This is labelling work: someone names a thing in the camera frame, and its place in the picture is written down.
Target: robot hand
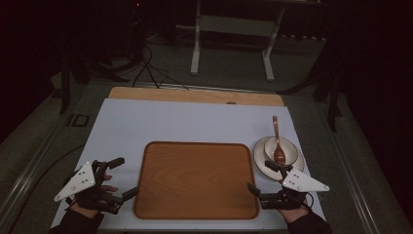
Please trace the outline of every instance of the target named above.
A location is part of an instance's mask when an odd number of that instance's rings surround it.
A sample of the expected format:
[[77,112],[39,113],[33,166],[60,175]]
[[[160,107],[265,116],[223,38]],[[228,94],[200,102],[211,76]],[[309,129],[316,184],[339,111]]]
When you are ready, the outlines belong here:
[[92,164],[87,162],[81,169],[69,175],[64,187],[55,196],[55,201],[66,199],[71,205],[73,201],[69,196],[74,195],[76,203],[81,208],[117,214],[124,202],[136,195],[137,187],[123,193],[122,197],[116,197],[102,189],[101,185],[107,168],[113,169],[124,163],[124,158],[117,158],[108,163],[97,160]]
[[295,210],[301,206],[308,207],[304,203],[308,192],[329,190],[328,186],[294,170],[292,166],[280,166],[272,161],[266,161],[265,166],[282,174],[282,190],[261,194],[254,185],[247,185],[249,192],[258,197],[263,210]]

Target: wooden cutting board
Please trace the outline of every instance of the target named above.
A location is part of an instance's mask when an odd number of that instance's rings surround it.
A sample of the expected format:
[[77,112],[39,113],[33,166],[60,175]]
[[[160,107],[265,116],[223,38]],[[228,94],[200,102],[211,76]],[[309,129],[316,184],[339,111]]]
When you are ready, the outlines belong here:
[[134,213],[140,219],[253,219],[256,198],[243,144],[164,142],[146,145]]

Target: wooden spoon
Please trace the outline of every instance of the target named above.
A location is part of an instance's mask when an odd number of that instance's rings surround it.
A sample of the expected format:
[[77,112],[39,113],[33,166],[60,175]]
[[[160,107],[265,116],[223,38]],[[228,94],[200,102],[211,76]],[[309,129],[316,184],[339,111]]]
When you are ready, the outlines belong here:
[[274,150],[274,161],[279,165],[285,165],[285,153],[280,145],[280,134],[279,134],[279,117],[277,115],[273,116],[274,132],[276,132],[276,142],[277,147]]

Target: table leg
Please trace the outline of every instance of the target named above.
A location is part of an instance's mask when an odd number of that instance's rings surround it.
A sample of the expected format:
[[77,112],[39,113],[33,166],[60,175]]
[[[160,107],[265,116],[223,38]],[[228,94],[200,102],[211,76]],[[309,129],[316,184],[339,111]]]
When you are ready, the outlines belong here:
[[200,64],[200,33],[201,33],[201,0],[197,1],[197,18],[195,22],[195,46],[194,54],[192,55],[191,74],[198,74],[198,67]]
[[281,8],[277,21],[274,23],[274,27],[271,32],[270,44],[268,45],[267,50],[262,51],[265,74],[269,82],[273,82],[275,80],[274,73],[273,73],[273,66],[271,65],[270,55],[271,55],[271,52],[273,51],[274,43],[276,42],[277,35],[279,33],[279,29],[282,23],[282,17],[283,17],[284,12],[285,12],[285,8]]

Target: white table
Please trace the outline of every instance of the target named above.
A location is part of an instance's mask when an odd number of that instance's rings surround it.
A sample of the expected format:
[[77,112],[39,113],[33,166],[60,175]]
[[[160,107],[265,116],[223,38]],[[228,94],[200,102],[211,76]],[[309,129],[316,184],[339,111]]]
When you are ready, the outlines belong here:
[[[242,143],[251,150],[262,137],[273,136],[272,116],[280,119],[281,136],[301,150],[297,134],[284,106],[231,105],[155,100],[112,99],[104,101],[77,168],[87,161],[110,161],[124,157],[126,163],[109,171],[110,183],[120,194],[137,185],[143,150],[154,140]],[[262,174],[253,164],[256,186],[263,193],[277,192],[281,186]],[[313,210],[324,217],[316,193]],[[133,214],[127,201],[116,215],[107,214],[103,230],[277,230],[285,229],[276,211],[261,210],[252,220],[143,220]],[[53,226],[57,225],[67,205],[59,206]]]

